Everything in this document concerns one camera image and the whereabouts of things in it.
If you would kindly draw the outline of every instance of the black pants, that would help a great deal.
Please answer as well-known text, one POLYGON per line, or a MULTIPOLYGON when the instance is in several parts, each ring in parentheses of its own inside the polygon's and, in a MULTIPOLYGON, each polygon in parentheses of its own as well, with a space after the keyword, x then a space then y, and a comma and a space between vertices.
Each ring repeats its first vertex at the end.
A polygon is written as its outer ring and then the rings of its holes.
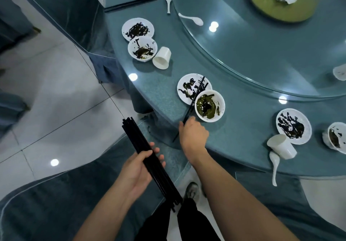
MULTIPOLYGON (((167 240, 171 208, 166 202, 148 217, 139 230, 135 241, 167 240)), ((218 235, 208 219, 197 210, 193 199, 185 199, 178 213, 178 224, 182 241, 219 241, 218 235)))

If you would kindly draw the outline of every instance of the pair of chopsticks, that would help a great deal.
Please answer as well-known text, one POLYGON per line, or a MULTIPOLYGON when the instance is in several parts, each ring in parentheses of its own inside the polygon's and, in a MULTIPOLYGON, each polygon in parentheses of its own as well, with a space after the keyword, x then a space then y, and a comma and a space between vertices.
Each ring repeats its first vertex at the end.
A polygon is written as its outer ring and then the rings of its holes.
MULTIPOLYGON (((190 104, 190 107, 189 107, 188 110, 186 111, 186 114, 185 114, 184 119, 183 119, 183 124, 185 124, 186 121, 188 120, 188 118, 189 118, 189 116, 190 116, 190 112, 192 111, 192 109, 193 109, 193 107, 194 107, 194 104, 195 104, 195 101, 196 101, 197 96, 200 94, 200 92, 204 91, 205 88, 207 87, 207 85, 209 84, 209 83, 206 83, 205 85, 203 84, 204 78, 205 78, 205 76, 202 78, 202 81, 200 82, 200 84, 199 84, 199 86, 198 86, 198 88, 197 88, 196 94, 195 94, 195 96, 194 96, 194 98, 193 98, 193 100, 192 100, 192 102, 191 102, 191 104, 190 104)), ((174 137, 173 142, 174 142, 175 139, 178 137, 178 135, 179 135, 179 132, 178 132, 178 134, 176 134, 176 136, 174 137)))
POLYGON ((134 1, 127 2, 127 3, 120 3, 120 4, 117 4, 117 5, 113 5, 113 6, 104 8, 104 12, 105 13, 106 12, 112 12, 112 11, 116 11, 116 10, 120 10, 120 9, 123 9, 123 8, 130 7, 130 6, 135 6, 135 5, 138 5, 138 4, 147 3, 147 2, 150 2, 150 1, 154 1, 154 0, 134 0, 134 1))
MULTIPOLYGON (((123 119, 123 129, 136 149, 137 153, 142 151, 152 150, 148 141, 145 139, 141 130, 137 126, 133 118, 128 117, 123 119)), ((175 188, 169 175, 166 173, 158 157, 153 153, 143 161, 148 172, 159 187, 163 196, 171 203, 171 208, 174 211, 174 204, 178 205, 183 202, 183 198, 175 188)))

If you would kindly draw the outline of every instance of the white spoon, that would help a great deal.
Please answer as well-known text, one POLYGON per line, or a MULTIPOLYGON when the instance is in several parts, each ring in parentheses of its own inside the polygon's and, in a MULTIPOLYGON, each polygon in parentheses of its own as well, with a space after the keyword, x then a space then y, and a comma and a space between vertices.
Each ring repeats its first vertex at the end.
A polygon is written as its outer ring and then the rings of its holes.
POLYGON ((272 161, 273 166, 274 166, 272 183, 273 183, 273 186, 278 186, 276 184, 275 178, 276 178, 276 170, 278 169, 278 166, 279 166, 279 163, 280 163, 280 157, 275 152, 271 151, 269 153, 269 158, 272 161))
POLYGON ((170 5, 172 0, 166 0, 167 1, 167 13, 171 13, 170 11, 170 5))
POLYGON ((183 16, 181 13, 178 14, 180 17, 182 18, 186 18, 186 19, 191 19, 194 21, 194 23, 196 25, 199 25, 199 26, 202 26, 203 25, 203 21, 201 18, 198 18, 198 17, 189 17, 189 16, 183 16))

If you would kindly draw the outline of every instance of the yellow round tray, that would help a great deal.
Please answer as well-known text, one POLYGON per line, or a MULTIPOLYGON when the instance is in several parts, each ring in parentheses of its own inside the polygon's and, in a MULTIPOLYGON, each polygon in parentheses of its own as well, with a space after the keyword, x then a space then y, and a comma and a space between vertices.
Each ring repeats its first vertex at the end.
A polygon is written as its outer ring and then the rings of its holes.
POLYGON ((315 12, 317 0, 297 0, 287 4, 278 0, 251 0, 266 15, 284 22, 302 22, 315 12))

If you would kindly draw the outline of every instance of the left hand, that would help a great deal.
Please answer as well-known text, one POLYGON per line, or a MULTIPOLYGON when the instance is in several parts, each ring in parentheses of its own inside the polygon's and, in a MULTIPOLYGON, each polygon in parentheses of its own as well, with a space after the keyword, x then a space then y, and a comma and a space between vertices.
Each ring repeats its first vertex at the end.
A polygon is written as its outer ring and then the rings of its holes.
MULTIPOLYGON (((155 145, 153 142, 150 142, 149 144, 151 147, 155 145)), ((160 151, 158 147, 153 148, 153 150, 155 154, 160 151)), ((146 157, 149 157, 152 153, 152 150, 142 151, 139 154, 135 152, 124 163, 123 168, 115 181, 115 184, 118 183, 122 186, 123 191, 125 191, 125 194, 131 202, 136 201, 137 198, 143 194, 148 184, 153 179, 143 164, 143 160, 146 157)), ((165 167, 166 162, 164 161, 164 156, 160 155, 158 158, 162 162, 162 166, 165 167)))

